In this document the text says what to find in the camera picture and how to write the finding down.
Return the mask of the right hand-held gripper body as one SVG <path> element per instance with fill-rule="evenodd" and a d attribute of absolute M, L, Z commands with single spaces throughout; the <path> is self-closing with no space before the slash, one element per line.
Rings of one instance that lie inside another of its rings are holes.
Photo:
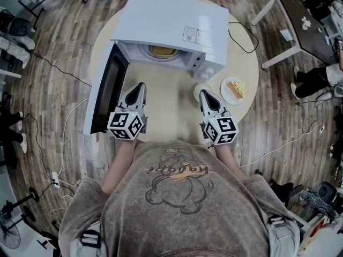
<path fill-rule="evenodd" d="M 238 127 L 226 108 L 223 111 L 206 111 L 203 108 L 200 110 L 203 114 L 200 127 L 204 139 L 210 139 L 214 145 L 224 145 L 236 138 Z"/>

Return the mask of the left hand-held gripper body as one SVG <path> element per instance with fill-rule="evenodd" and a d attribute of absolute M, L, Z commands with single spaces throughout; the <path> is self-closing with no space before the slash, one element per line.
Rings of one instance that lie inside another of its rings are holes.
<path fill-rule="evenodd" d="M 118 140 L 134 140 L 140 134 L 146 133 L 147 119 L 144 105 L 137 108 L 117 106 L 110 113 L 107 129 Z"/>

